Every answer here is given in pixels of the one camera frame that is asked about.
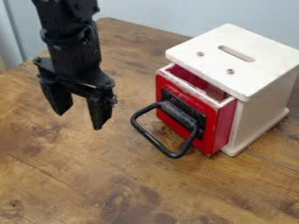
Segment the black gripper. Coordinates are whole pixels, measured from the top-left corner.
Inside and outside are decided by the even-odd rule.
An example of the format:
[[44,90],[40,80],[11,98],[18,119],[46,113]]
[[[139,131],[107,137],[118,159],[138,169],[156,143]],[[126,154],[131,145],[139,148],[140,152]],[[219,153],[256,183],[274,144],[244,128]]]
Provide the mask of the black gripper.
[[88,98],[94,130],[100,130],[112,116],[118,102],[115,81],[100,69],[99,31],[94,21],[42,23],[42,40],[50,57],[38,58],[42,91],[55,113],[72,107],[71,94]]

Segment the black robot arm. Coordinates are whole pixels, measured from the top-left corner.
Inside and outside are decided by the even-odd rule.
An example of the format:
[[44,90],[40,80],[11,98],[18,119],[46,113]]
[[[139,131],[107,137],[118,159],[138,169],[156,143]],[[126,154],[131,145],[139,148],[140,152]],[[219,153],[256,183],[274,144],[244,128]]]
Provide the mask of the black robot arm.
[[38,57],[42,91],[58,115],[72,107],[72,96],[87,99],[95,130],[112,116],[114,79],[100,69],[98,0],[32,0],[42,22],[42,40],[50,56]]

